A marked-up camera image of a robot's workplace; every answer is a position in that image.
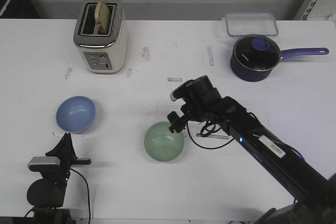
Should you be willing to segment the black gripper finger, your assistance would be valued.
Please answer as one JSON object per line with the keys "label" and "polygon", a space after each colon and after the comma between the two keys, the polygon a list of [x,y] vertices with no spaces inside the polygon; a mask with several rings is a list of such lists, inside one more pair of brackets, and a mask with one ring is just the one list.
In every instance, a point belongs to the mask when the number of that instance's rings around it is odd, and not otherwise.
{"label": "black gripper finger", "polygon": [[169,130],[171,133],[180,133],[185,129],[185,122],[171,122]]}
{"label": "black gripper finger", "polygon": [[171,113],[169,113],[167,115],[167,119],[170,123],[174,123],[174,122],[178,121],[180,119],[180,117],[178,116],[178,114],[175,111],[172,111]]}
{"label": "black gripper finger", "polygon": [[68,146],[69,146],[69,153],[72,157],[76,157],[76,152],[73,147],[73,142],[71,138],[71,133],[68,133]]}
{"label": "black gripper finger", "polygon": [[49,155],[61,155],[66,149],[66,143],[68,139],[68,133],[65,133],[58,144],[49,151]]}

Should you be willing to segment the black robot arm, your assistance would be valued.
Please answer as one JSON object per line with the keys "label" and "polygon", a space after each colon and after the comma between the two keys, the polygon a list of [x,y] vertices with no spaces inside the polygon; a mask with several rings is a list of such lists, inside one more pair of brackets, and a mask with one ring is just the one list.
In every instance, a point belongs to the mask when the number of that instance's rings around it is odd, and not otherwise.
{"label": "black robot arm", "polygon": [[207,76],[181,84],[171,100],[183,99],[183,116],[171,112],[171,132],[189,121],[219,125],[263,166],[296,203],[272,208],[257,223],[335,223],[335,176],[324,178],[291,146],[265,128],[256,116],[231,97],[222,98]]}
{"label": "black robot arm", "polygon": [[32,205],[31,223],[76,223],[69,209],[63,208],[70,172],[82,176],[71,168],[90,165],[90,158],[78,158],[70,133],[65,133],[58,144],[45,156],[33,157],[28,169],[39,172],[41,179],[33,182],[27,190],[27,201]]}

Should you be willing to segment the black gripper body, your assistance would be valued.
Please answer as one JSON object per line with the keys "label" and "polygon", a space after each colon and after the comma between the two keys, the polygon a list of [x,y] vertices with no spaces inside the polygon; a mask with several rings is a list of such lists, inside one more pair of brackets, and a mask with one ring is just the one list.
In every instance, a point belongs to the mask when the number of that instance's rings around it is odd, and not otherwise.
{"label": "black gripper body", "polygon": [[185,103],[181,106],[182,116],[174,111],[173,125],[175,127],[184,127],[188,121],[206,122],[209,121],[206,115],[206,106],[202,103]]}
{"label": "black gripper body", "polygon": [[91,158],[78,158],[76,155],[47,155],[49,163],[43,165],[43,178],[50,182],[67,182],[72,166],[90,165]]}

